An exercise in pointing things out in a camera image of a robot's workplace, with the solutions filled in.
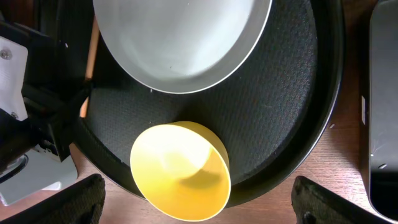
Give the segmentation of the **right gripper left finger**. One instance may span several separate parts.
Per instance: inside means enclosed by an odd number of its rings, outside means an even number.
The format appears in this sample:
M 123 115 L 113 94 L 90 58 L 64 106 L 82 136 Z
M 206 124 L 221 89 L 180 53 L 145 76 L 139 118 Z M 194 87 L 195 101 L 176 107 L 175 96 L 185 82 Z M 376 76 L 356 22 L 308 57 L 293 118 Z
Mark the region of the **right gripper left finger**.
M 105 181 L 93 174 L 2 224 L 98 224 L 105 200 Z

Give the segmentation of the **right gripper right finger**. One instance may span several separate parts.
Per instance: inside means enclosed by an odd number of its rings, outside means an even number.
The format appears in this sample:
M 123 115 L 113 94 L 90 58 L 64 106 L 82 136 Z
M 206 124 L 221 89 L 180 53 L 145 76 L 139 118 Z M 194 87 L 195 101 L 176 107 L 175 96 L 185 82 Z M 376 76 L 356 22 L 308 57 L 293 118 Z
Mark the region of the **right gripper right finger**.
M 389 223 L 301 175 L 295 178 L 291 199 L 297 224 Z

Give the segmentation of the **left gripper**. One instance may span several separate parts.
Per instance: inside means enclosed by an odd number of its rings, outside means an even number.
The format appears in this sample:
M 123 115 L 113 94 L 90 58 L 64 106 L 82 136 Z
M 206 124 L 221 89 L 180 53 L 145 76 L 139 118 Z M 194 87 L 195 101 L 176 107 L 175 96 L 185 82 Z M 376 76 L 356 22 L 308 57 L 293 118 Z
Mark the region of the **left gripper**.
M 37 145 L 65 160 L 91 83 L 71 76 L 65 45 L 55 37 L 4 21 L 1 37 L 28 49 L 22 86 L 28 118 L 19 121 L 1 109 L 1 161 L 12 162 Z

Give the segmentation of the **wooden chopstick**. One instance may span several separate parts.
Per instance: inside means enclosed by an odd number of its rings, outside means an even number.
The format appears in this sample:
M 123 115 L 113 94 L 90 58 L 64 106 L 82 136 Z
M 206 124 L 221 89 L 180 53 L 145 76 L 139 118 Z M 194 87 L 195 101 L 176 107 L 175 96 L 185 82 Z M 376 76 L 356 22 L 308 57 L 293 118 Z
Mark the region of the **wooden chopstick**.
M 92 31 L 91 31 L 90 47 L 88 51 L 88 60 L 86 63 L 86 73 L 85 73 L 85 79 L 88 81 L 90 81 L 93 78 L 93 71 L 95 67 L 99 37 L 100 37 L 100 30 L 98 27 L 98 22 L 96 20 L 96 17 L 94 17 Z M 89 104 L 89 97 L 86 98 L 86 100 L 84 101 L 84 103 L 80 108 L 81 118 L 86 117 L 88 111 L 88 104 Z

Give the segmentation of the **yellow bowl with food scraps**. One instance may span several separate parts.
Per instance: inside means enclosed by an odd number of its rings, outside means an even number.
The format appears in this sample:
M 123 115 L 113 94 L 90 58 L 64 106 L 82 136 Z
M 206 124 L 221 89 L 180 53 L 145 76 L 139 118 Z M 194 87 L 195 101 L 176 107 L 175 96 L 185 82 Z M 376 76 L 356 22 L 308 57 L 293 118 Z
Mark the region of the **yellow bowl with food scraps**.
M 219 214 L 231 195 L 229 157 L 221 139 L 191 121 L 143 131 L 131 148 L 132 177 L 162 213 L 200 222 Z

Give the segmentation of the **grey round plate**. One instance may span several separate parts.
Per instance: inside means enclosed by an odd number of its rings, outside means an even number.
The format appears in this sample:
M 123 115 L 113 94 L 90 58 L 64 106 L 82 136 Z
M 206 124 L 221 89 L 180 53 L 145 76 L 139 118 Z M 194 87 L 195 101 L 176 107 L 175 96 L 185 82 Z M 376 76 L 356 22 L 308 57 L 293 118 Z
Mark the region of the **grey round plate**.
M 271 0 L 94 0 L 102 38 L 133 79 L 164 93 L 213 87 L 257 45 Z

